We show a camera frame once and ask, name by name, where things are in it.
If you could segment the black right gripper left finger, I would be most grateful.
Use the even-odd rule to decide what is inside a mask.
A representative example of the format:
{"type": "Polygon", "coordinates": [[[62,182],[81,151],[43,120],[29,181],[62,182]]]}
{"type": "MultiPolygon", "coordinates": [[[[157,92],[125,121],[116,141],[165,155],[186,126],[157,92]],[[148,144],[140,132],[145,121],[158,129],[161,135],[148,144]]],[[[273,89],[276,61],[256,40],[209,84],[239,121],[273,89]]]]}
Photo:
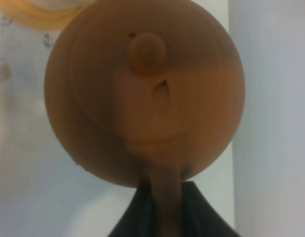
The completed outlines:
{"type": "Polygon", "coordinates": [[[165,236],[162,205],[165,184],[151,182],[138,186],[127,210],[109,236],[163,237],[165,236]]]}

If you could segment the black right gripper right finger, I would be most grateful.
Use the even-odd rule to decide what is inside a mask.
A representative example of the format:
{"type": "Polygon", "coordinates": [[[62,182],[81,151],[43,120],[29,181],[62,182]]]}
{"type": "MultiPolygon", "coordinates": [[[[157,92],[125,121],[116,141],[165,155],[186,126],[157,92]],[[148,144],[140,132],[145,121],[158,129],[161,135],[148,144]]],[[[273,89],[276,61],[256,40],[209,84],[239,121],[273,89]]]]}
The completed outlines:
{"type": "Polygon", "coordinates": [[[184,237],[239,237],[215,211],[193,181],[182,183],[184,237]]]}

